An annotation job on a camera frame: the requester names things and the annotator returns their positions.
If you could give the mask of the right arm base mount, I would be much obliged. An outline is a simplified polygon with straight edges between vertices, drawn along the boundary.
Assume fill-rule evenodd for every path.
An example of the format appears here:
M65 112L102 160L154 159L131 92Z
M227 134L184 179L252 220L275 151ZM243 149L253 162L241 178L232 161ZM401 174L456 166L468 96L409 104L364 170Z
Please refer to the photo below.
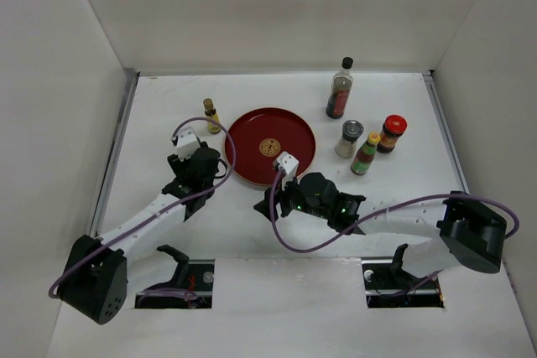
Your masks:
M362 262L366 305L370 309L444 308L436 275L417 278L402 269L408 246L399 246L390 262L386 259Z

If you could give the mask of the small yellow-label oil bottle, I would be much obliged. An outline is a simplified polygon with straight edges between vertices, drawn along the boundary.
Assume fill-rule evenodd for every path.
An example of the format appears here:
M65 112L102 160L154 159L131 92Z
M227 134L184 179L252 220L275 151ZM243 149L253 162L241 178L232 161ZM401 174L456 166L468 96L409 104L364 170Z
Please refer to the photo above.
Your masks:
M210 121L207 123L207 129L211 134L218 134L221 131L221 128L217 125L219 122L219 117L214 107L213 101L211 98L206 98L203 100L204 113Z

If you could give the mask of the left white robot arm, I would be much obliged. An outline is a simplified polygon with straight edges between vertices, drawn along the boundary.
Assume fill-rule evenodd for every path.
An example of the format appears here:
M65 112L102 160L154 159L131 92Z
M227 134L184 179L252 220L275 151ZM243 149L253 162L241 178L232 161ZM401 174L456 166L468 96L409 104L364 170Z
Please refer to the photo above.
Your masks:
M57 298L97 324L106 324L125 303L129 264L167 246L165 236L189 220L214 195L220 153L200 143L181 159L168 157L175 177L147 207L116 229L78 238L63 274L50 289Z

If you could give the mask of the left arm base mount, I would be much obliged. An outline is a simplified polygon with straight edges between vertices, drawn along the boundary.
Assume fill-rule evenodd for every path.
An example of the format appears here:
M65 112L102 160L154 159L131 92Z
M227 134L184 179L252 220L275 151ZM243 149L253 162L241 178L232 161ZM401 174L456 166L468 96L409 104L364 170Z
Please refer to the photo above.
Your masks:
M211 309L215 282L214 260L190 260L169 245L157 251L171 257L175 271L171 279L156 283L136 293L136 309Z

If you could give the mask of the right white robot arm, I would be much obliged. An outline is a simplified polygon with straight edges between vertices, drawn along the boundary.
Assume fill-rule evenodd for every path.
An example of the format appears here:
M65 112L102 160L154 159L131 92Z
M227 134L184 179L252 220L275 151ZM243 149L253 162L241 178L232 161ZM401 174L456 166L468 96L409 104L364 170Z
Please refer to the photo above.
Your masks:
M307 174L302 180L283 179L267 189L253 208L270 221L293 211L312 215L343 235L423 238L421 243L399 246L394 254L388 274L402 288L456 266L486 274L499 272L507 231L501 215L463 192L384 203L341 192L320 173Z

